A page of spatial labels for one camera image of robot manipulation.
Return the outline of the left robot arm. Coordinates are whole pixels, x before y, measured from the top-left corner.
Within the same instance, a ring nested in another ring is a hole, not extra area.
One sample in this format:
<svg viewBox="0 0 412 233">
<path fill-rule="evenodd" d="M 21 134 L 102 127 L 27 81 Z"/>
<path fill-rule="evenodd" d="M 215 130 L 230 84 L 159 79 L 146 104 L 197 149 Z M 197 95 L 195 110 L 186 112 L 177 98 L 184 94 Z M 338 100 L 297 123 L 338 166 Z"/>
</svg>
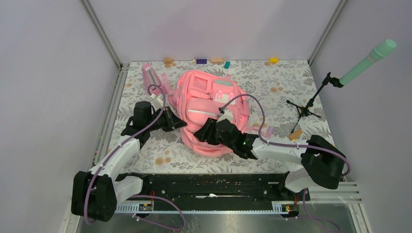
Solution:
<svg viewBox="0 0 412 233">
<path fill-rule="evenodd" d="M 119 143 L 101 162 L 89 171 L 79 171 L 73 179 L 71 213 L 83 216 L 89 222 L 107 222 L 118 204 L 135 195 L 143 200 L 149 197 L 151 187 L 139 177 L 117 177 L 122 168 L 137 154 L 156 130 L 171 132 L 187 126 L 168 106 L 155 107 L 148 101 L 135 104 L 121 132 Z"/>
</svg>

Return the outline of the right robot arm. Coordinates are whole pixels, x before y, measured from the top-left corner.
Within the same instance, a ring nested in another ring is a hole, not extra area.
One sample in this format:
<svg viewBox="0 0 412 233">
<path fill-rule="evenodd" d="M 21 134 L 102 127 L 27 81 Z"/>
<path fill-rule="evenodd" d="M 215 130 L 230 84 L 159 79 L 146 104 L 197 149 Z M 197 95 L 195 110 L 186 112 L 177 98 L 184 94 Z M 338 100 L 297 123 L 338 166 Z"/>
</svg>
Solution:
<svg viewBox="0 0 412 233">
<path fill-rule="evenodd" d="M 243 159 L 276 159 L 301 165 L 300 169 L 287 172 L 279 182 L 278 192 L 285 200 L 309 187 L 337 189 L 347 161 L 321 136 L 312 135 L 303 142 L 270 142 L 258 134 L 241 132 L 227 119 L 209 118 L 194 137 L 211 145 L 223 145 Z"/>
</svg>

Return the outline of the pink student backpack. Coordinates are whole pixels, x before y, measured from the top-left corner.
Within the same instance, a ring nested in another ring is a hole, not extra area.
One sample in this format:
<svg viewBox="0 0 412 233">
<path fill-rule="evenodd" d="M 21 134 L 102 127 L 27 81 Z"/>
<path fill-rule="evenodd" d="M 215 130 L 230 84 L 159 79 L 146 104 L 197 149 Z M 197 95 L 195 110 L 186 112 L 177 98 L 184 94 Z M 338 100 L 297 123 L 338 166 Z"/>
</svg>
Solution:
<svg viewBox="0 0 412 233">
<path fill-rule="evenodd" d="M 231 149 L 223 145 L 201 142 L 194 136 L 209 118 L 217 120 L 221 116 L 219 108 L 227 102 L 230 102 L 228 109 L 233 115 L 231 123 L 243 133 L 258 130 L 258 126 L 248 123 L 250 106 L 245 91 L 228 78 L 199 70 L 187 71 L 178 80 L 168 100 L 179 118 L 187 123 L 180 129 L 183 143 L 198 155 L 218 157 L 231 153 Z"/>
</svg>

